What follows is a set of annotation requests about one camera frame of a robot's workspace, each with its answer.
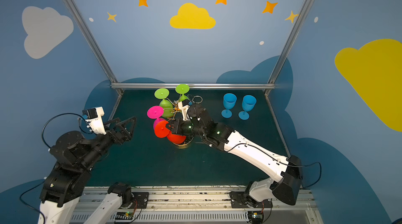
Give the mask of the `red wine glass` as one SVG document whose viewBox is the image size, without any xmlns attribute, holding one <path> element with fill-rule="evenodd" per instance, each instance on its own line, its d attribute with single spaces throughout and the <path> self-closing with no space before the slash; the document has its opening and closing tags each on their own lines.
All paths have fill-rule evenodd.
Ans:
<svg viewBox="0 0 402 224">
<path fill-rule="evenodd" d="M 158 138 L 167 138 L 174 144 L 182 144 L 185 142 L 186 137 L 175 135 L 171 132 L 171 130 L 167 129 L 166 125 L 168 121 L 160 120 L 157 123 L 154 123 L 154 133 Z"/>
</svg>

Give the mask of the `pink wine glass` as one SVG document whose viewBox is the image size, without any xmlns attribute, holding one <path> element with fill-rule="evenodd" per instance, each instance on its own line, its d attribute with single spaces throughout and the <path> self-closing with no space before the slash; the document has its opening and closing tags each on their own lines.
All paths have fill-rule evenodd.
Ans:
<svg viewBox="0 0 402 224">
<path fill-rule="evenodd" d="M 161 106 L 153 106 L 151 108 L 148 109 L 147 111 L 147 116 L 150 119 L 154 119 L 154 123 L 153 123 L 153 129 L 156 128 L 156 125 L 159 122 L 165 121 L 165 119 L 162 118 L 162 115 L 164 114 L 164 108 Z"/>
</svg>

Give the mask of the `green wine glass front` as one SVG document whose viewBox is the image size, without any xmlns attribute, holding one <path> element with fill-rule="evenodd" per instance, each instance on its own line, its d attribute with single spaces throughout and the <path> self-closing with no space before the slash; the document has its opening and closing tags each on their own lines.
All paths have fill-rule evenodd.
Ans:
<svg viewBox="0 0 402 224">
<path fill-rule="evenodd" d="M 172 118 L 174 116 L 173 104 L 167 99 L 169 94 L 170 92 L 166 88 L 160 88 L 155 91 L 155 97 L 161 100 L 159 106 L 163 108 L 162 117 L 164 118 Z"/>
</svg>

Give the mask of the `blue wine glass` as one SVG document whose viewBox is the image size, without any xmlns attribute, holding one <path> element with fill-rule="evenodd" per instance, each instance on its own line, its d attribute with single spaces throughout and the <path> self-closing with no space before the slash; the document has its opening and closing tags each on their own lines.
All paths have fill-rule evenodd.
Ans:
<svg viewBox="0 0 402 224">
<path fill-rule="evenodd" d="M 254 109 L 256 105 L 256 98 L 252 95 L 246 95 L 242 100 L 242 111 L 238 114 L 239 118 L 242 120 L 248 120 L 250 115 L 249 112 Z"/>
<path fill-rule="evenodd" d="M 221 112 L 221 115 L 224 118 L 230 118 L 232 116 L 231 109 L 234 108 L 236 102 L 237 102 L 237 97 L 234 94 L 227 93 L 224 95 L 223 106 L 225 109 Z"/>
</svg>

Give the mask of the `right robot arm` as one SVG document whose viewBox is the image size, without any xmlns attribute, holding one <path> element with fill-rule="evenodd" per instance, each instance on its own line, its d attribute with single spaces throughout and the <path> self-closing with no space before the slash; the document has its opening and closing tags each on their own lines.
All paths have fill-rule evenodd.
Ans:
<svg viewBox="0 0 402 224">
<path fill-rule="evenodd" d="M 268 178 L 250 182 L 241 197 L 247 206 L 257 207 L 273 198 L 287 205 L 296 204 L 303 178 L 300 158 L 274 153 L 235 129 L 214 122 L 201 104 L 186 106 L 184 116 L 167 123 L 166 127 L 174 135 L 199 136 L 211 148 L 238 156 L 263 171 Z"/>
</svg>

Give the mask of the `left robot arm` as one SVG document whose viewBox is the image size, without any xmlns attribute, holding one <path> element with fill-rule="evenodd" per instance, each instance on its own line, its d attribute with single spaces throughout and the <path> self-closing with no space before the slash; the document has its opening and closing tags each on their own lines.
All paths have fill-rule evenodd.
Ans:
<svg viewBox="0 0 402 224">
<path fill-rule="evenodd" d="M 79 131 L 63 134 L 49 150 L 56 158 L 40 194 L 40 224 L 68 224 L 91 178 L 93 166 L 113 145 L 131 141 L 136 117 L 105 123 L 104 134 L 86 139 Z"/>
</svg>

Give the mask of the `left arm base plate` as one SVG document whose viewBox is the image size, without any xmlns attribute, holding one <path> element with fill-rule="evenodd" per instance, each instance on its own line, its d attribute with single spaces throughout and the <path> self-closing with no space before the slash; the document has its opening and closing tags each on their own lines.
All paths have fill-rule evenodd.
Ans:
<svg viewBox="0 0 402 224">
<path fill-rule="evenodd" d="M 132 192 L 131 201 L 126 209 L 146 209 L 149 201 L 149 192 Z"/>
</svg>

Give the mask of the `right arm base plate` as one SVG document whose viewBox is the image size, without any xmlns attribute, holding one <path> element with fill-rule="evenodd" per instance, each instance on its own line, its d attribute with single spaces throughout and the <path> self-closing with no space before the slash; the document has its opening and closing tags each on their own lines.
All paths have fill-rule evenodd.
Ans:
<svg viewBox="0 0 402 224">
<path fill-rule="evenodd" d="M 264 200 L 262 202 L 257 202 L 244 191 L 229 192 L 230 203 L 232 208 L 271 208 L 273 207 L 272 201 L 270 199 Z"/>
</svg>

